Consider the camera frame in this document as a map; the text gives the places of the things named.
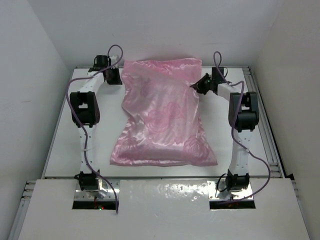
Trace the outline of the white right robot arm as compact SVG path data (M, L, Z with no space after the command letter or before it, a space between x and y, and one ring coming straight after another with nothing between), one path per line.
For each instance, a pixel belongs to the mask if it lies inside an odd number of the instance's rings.
M250 174L248 160L252 132L260 120L258 95L254 91L246 91L245 83L231 83L224 76L222 67L213 67L211 74L206 73L191 86L199 94L213 92L228 101L228 122L231 127L232 155L225 176L225 187L220 188L220 180L216 184L219 192L241 191L248 188Z

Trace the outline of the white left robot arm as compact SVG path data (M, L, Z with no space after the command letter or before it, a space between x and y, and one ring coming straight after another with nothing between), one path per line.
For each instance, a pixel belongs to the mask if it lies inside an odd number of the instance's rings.
M96 199L103 199L109 193L110 184L100 175L96 159L96 131L100 122L100 109L97 93L103 83L121 85L117 55L97 55L87 76L77 77L69 83L83 81L83 86L76 91L67 91L66 100L71 110L71 117L79 131L81 146L80 173L78 180L83 193Z

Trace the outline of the metal base plate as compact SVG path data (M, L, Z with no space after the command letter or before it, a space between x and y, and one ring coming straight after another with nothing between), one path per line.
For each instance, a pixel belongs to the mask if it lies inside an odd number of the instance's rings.
M232 200L240 200L243 199L244 197L250 196L249 198L246 199L246 201L252 201L254 197L252 196L253 190L252 186L249 183L248 188L244 189L242 188L241 190L224 190L226 188L226 183L225 179L222 178L219 182L219 185L217 187L218 183L218 178L213 178L207 180L207 190L208 190L208 197L210 201L216 201L216 202L221 202L221 201L232 201Z
M96 198L98 201L115 201L115 193L112 188L105 182L100 181L96 190L81 190L79 183L76 184L74 192L74 201L93 201Z

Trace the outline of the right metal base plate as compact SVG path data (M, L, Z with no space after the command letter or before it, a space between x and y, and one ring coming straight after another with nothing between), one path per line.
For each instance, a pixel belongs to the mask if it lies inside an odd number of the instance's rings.
M249 198L246 199L246 201L252 201L254 197L252 196L253 190L252 186L249 183L248 188L244 189L242 188L241 190L224 190L226 188L226 183L225 179L222 178L219 182L219 185L217 187L218 183L218 178L213 178L207 180L207 190L208 190L208 197L210 201L216 201L216 202L221 202L221 201L232 201L232 200L240 200L243 199L244 197L250 196Z

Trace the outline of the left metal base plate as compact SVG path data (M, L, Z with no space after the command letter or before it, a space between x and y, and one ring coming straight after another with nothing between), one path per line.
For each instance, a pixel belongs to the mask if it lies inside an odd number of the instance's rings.
M79 183L76 184L74 192L74 201L93 201L96 198L98 201L115 201L115 193L112 188L105 182L100 181L96 190L81 190Z

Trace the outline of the white front cover board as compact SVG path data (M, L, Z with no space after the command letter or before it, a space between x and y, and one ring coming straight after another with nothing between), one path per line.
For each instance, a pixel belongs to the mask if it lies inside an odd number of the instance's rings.
M307 240L289 179L272 179L253 209L210 210L204 180L123 180L119 211L73 209L76 181L35 184L21 240Z

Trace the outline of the pink pillowcase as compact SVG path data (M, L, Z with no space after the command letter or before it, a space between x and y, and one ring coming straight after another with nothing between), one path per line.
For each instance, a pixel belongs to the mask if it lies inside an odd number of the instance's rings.
M193 89L202 74L197 58L126 61L122 109L127 123L110 164L124 167L215 166Z

